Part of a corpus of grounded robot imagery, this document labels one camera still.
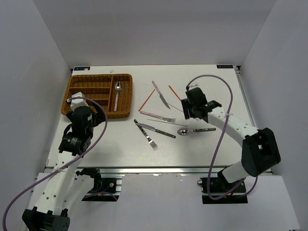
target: wicker basket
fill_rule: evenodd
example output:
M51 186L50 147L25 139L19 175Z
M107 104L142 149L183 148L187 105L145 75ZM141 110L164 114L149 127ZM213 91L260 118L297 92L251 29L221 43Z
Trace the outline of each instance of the wicker basket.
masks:
M117 81L121 81L122 90L119 93L117 111L114 112ZM82 92L85 97L99 103L106 111L108 118L125 118L130 114L132 91L133 80L129 74L72 76L67 83L61 113L66 115L71 111L66 100L73 94ZM93 111L97 112L90 102L87 103Z

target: white enclosure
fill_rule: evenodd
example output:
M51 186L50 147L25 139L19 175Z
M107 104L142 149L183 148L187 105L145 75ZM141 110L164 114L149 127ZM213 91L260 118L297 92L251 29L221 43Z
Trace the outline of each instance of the white enclosure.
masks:
M241 65L258 127L271 128L302 230L306 194L308 2L0 0L0 216L44 170L69 68ZM19 230L30 193L8 216Z

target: white tabletop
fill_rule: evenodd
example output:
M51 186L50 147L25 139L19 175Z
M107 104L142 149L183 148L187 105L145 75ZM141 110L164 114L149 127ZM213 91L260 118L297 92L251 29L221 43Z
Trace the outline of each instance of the white tabletop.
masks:
M133 77L133 98L130 116L123 119L110 119L108 127L98 145L89 152L79 167L195 167L209 166L221 131L201 132L187 136L179 136L180 126L149 121L154 119L138 112L146 98L153 91L152 80L155 81L164 98L171 105L182 109L181 103L168 85L183 99L186 98L185 87L194 77L201 74L213 74L224 78L233 91L231 112L242 121L250 124L247 108L244 103L234 69L217 69L216 65L152 65L152 66L92 66L89 71L74 71L73 75L128 73ZM218 79L205 77L196 81L208 101L216 100L226 109L230 101L227 87ZM176 118L177 123L189 125L190 128L212 128L204 121L184 119L183 113L171 108L167 109L154 92L143 111L157 115ZM176 135L176 139L146 130L158 145L153 151L146 138L134 123L151 125L159 130ZM62 115L51 146L47 167L53 167L57 160L58 147L63 130L69 120ZM103 129L104 123L94 129L92 143ZM241 158L240 146L228 135L225 136L215 165L227 166Z

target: fork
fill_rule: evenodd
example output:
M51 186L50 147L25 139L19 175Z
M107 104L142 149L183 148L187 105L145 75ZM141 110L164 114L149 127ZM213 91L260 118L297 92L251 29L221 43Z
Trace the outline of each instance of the fork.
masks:
M143 112L143 111L140 111L140 113L144 114L144 115L147 115L147 116L151 116L151 117L157 118L157 119L162 119L162 120L167 121L169 123L175 123L175 121L177 120L177 119L174 119L174 118L166 118L166 117L162 117L160 115L154 115L152 113Z
M150 146L153 148L153 150L155 151L157 148L158 148L158 146L157 146L157 144L149 137L149 135L148 134L146 134L146 132L143 130L143 128L140 126L140 125L137 125L138 127L139 127L139 129L140 129L140 131L143 133L143 135L148 139L148 142L149 142L149 144L150 144Z

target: metal spoon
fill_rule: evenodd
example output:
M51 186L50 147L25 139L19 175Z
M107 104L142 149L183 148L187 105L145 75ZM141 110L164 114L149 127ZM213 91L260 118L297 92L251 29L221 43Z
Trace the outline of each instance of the metal spoon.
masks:
M178 134L181 136L187 135L189 132L199 132L199 131L216 131L216 128L203 128L203 129L193 129L193 130L188 130L187 128L180 128L178 130Z
M119 93L122 90L122 84L121 82L116 82L115 84L115 90L116 90L116 97L115 97L115 112L116 112L116 107L117 107L117 100L119 98Z

